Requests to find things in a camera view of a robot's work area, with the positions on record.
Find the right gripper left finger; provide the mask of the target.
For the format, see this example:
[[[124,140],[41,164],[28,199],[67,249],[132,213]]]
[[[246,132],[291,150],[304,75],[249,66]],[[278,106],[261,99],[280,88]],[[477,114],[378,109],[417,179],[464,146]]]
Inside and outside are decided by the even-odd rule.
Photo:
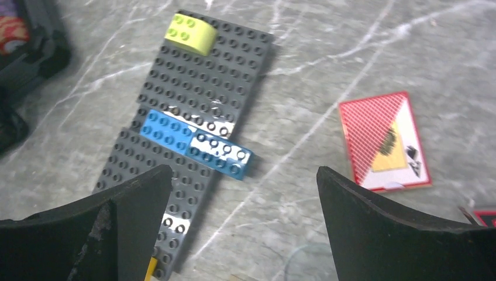
[[[151,178],[1,221],[1,279],[144,280],[170,194]]]

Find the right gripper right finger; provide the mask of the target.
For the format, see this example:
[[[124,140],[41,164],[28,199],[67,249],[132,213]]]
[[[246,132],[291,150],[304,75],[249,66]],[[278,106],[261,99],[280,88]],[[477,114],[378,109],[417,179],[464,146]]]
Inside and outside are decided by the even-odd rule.
[[[494,280],[495,228],[447,220],[316,174],[339,280]]]

